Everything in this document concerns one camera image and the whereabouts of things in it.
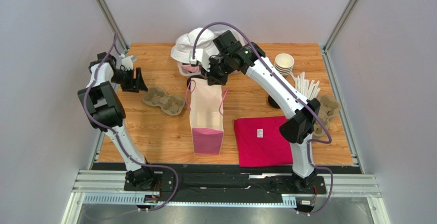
clothing tag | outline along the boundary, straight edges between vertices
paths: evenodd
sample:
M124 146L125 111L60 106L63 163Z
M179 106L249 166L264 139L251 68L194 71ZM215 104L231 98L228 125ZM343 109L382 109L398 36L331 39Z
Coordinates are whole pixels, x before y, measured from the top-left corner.
M264 137L264 131L263 131L263 129L257 129L257 137L258 138L262 138L262 137Z

stacked paper cups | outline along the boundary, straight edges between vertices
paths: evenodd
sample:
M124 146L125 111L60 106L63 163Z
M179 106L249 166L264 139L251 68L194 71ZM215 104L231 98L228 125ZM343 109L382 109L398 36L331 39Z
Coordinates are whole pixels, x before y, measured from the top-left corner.
M294 58L286 53L281 53L274 60L274 67L283 77L291 74L293 70Z

metal floor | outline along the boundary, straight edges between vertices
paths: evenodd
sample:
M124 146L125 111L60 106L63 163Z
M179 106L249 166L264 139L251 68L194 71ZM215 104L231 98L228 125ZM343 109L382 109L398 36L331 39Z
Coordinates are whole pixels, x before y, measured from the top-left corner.
M322 205L324 198L317 199ZM115 216L135 209L128 205L83 205L83 211L95 218ZM77 223L96 223L81 214ZM117 219L98 223L153 223L153 224L234 224L234 223L374 223L366 198L332 198L325 210L311 217L296 215L284 208L230 208L230 207L165 207L156 212L135 212Z

cable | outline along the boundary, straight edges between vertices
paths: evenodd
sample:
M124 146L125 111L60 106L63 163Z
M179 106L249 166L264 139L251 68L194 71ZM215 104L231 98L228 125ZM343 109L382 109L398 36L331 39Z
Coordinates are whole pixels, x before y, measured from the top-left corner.
M160 190L159 190L160 195L159 195L158 198L155 197L155 193L154 193L155 190L156 190L156 186L157 186L157 185L160 186ZM152 191L152 199L154 199L156 202L158 202L158 201L160 200L161 196L162 196L162 191L161 191L161 181L158 180L158 182L155 184L155 187L153 188L153 191Z
M315 187L315 185L312 185L312 187L314 188L314 197L311 201L315 203L315 201L317 200L317 188Z
M334 178L333 178L333 174L332 174L332 171L329 169L329 168L326 168L326 167L319 167L319 166L316 166L316 165L314 165L314 163L312 162L312 160L311 160L311 155L310 155L310 145L311 145L311 142L319 142L319 143L323 143L323 144L330 144L331 142L332 142L332 137L331 137L331 134L329 133L329 131L328 131L328 129L325 127L325 125L323 124L323 122L321 121L321 119L319 118L319 116L317 116L316 115L316 113L304 102L304 101L302 101L300 98L298 98L297 97L297 95L285 84L285 82L283 82L282 80L281 80L281 78L279 77L279 76L277 76L276 75L276 73L272 70L272 69L270 69L269 68L269 66L267 65L267 63L265 63L263 60L262 60L262 58L261 58L261 56L260 56L260 54L257 52L257 50L256 50L256 48L253 46L253 44L252 44L252 42L249 40L249 38L240 30L240 29L238 29L236 26L234 26L234 25L232 25L232 24L229 24L229 23L226 23L226 22L215 22L215 23L210 23L210 24L208 24L208 25L206 25L200 32L199 32L199 34L197 35L197 37L196 37L196 40L194 41L194 46L193 46L193 56L192 56L192 59L195 59L195 53L196 53L196 45L197 45L197 41L199 40L199 38L200 38L200 36L201 36L201 34L206 30L206 29L208 29L209 27L211 27L211 26L214 26L214 25L225 25L225 26L228 26L228 27L230 27L230 28L233 28L235 31L237 31L239 34L241 34L241 36L247 41L247 43L249 44L249 46L252 48L252 50L253 50L253 52L255 53L255 55L257 56L257 58L260 60L260 62L264 65L264 67L266 67L266 69L269 71L269 73L272 75L272 76L274 76L276 79L277 79L277 81L279 82L279 83L281 83L281 85L291 94L291 96L294 98L294 99L296 99L296 101L298 101L299 103L301 103L310 113L311 113L311 115L317 120L317 122L320 124L320 126L322 127L322 129L323 129L323 131L325 131L325 133L326 133L326 135L328 136L328 141L324 141L324 140L320 140L320 139L314 139L314 138L312 138L312 139L309 139L308 140L308 144L307 144L307 152L308 152L308 162L310 163L310 165L311 166L313 166L315 169L324 169L324 170L327 170L330 174L331 174L331 186L330 186L330 190L329 190L329 193L328 193L328 197L327 197L327 199L326 199L326 202L323 204L323 206L319 209L319 210L317 210L316 212L313 212L312 214L316 214L316 213L319 213L320 211L322 211L324 208L325 208L325 206L326 206L326 204L328 203L328 201L329 201L329 199L331 198L331 194L332 194L332 186L333 186L333 181L334 181Z
M134 162L135 164L138 164L138 165L140 165L140 166L147 167L147 168L161 168L161 169L168 169L168 170L170 170L171 172L173 172L173 174L174 174L174 180L175 180L175 187L174 187L174 190L173 190L173 192L171 193L170 197L169 197L167 200L165 200L164 203L162 203L162 204L159 205L158 207L155 207L155 208L152 208L152 209L149 210L149 211L155 211L155 210L159 210L159 209L163 208L165 205L167 205L167 204L170 202L170 200L174 197L174 195L176 194L176 192L177 192L177 190L178 190L178 188L179 188L179 176L178 176L177 172L176 172L173 168L171 168L171 167L169 167L169 166L165 166L165 165L149 165L149 164L144 164L144 163L139 162L139 161L135 160L134 158L132 158L132 156L129 155L129 153L128 153L128 152L126 151L126 149L124 148L124 146L123 146L123 144L122 144L122 141L121 141L120 137L118 136L118 133L117 133L113 128L111 128L111 127L109 127L109 126L107 126L107 125L105 125L105 124L103 124L103 123L100 123L99 121L97 121L96 119L94 119L94 117L92 117L92 115L91 115L90 112L88 111L88 107L87 107L87 105L86 105L86 101L87 101L88 96L89 96L89 94L90 94L91 88L92 88L92 87L94 86L94 84L96 83L96 79L97 79L98 71L100 70L100 67L101 67L101 66L102 66L102 65L103 65L103 64L108 60L109 54L110 54L111 51L115 48L115 43L116 43L117 38L118 38L118 34L115 33L114 41L112 42L111 48L109 48L108 53L106 53L106 55L105 55L105 57L103 58L102 62L100 62L100 64L97 66L97 68L96 68L96 70L95 70L95 73L94 73L94 80L92 81L92 83L89 85L89 87L87 88L87 90L86 90L86 92L85 92L85 97L84 97L84 101L82 102L82 106L84 107L85 114L87 115L88 119L90 119L93 123L95 123L95 124L96 124L97 126L99 126L100 128L107 129L107 130L111 131L111 132L115 135L115 138L117 139L117 143L118 143L118 145L120 146L120 148L122 149L123 153L124 153L124 154L126 155L126 157L129 158L132 162Z
M308 216L308 214L314 215L314 214L320 213L320 212L321 212L321 211L326 207L326 205L328 205L329 199L331 198L331 195L332 195L332 188L333 188L333 186L334 186L334 174L332 173L332 170L331 170L330 168L328 168L328 167L316 166L316 165L312 162L312 160L311 160L311 154L310 154L310 143L307 144L307 156L308 156L308 161L310 162L311 166L313 166L315 169L327 170L327 171L329 172L329 174L331 175L331 185L329 186L329 193L328 193L328 197L326 198L325 203L320 207L320 209L318 209L318 210L315 211L315 212L311 212L311 213L305 213L305 212L302 212L302 214Z

pink cloth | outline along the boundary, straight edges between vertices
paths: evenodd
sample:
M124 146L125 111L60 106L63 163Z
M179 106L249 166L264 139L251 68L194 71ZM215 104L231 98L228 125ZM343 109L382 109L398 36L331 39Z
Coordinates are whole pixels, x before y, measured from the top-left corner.
M234 121L241 167L267 167L293 163L290 143L279 132L285 116L240 118Z
M197 73L200 72L199 66L192 66L191 64L182 64L181 67L187 71L188 73Z

